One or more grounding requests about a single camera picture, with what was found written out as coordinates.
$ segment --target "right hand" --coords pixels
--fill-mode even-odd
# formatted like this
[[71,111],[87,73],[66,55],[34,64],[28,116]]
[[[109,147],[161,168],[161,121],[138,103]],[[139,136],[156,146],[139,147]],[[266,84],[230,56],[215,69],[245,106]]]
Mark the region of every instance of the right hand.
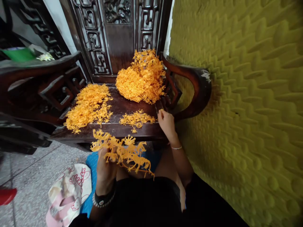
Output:
[[178,140],[173,115],[161,109],[158,113],[158,122],[169,142],[172,143],[173,141]]

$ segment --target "chair seat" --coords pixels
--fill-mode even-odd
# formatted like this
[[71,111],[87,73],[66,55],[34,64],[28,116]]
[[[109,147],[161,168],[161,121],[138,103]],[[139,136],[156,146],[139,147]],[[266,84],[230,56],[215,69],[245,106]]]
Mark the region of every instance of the chair seat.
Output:
[[120,95],[114,84],[108,84],[110,94],[113,100],[107,102],[112,107],[109,109],[113,112],[108,123],[102,123],[102,125],[93,122],[86,127],[80,128],[79,134],[73,134],[71,130],[64,127],[57,127],[51,135],[51,139],[61,141],[73,141],[74,143],[90,143],[95,141],[93,137],[93,129],[99,130],[100,128],[104,132],[108,132],[116,138],[124,138],[127,135],[131,135],[136,138],[136,141],[154,141],[166,139],[163,131],[161,130],[158,122],[150,124],[143,124],[142,128],[137,129],[137,133],[132,133],[133,127],[130,125],[120,125],[120,118],[123,118],[125,113],[132,114],[139,109],[142,109],[144,113],[155,117],[157,119],[157,113],[163,108],[161,101],[157,101],[155,104],[147,104],[144,101],[139,103],[128,100]]

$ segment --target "left hand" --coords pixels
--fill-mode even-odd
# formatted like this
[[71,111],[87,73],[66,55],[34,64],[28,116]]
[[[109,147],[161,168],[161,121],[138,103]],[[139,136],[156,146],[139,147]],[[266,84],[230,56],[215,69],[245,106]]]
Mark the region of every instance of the left hand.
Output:
[[117,163],[111,161],[106,163],[104,155],[107,152],[110,152],[109,148],[102,148],[98,151],[96,194],[99,196],[106,195],[111,191],[118,169]]

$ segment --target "tiled floor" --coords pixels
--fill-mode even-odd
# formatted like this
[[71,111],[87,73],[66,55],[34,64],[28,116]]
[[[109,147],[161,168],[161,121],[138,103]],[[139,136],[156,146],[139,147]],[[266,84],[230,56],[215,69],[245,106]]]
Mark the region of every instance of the tiled floor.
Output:
[[0,226],[46,226],[45,215],[50,206],[48,190],[67,166],[85,163],[89,152],[52,142],[38,148],[34,155],[2,153],[0,185],[17,188],[14,200],[0,206]]

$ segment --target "yellow wall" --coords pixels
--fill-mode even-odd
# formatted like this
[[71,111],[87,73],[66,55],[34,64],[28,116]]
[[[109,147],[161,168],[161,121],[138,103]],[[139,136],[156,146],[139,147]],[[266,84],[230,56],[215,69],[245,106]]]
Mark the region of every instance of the yellow wall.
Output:
[[[209,69],[213,89],[207,108],[177,129],[196,173],[250,226],[301,226],[299,2],[175,0],[169,55]],[[177,80],[184,108],[192,86]]]

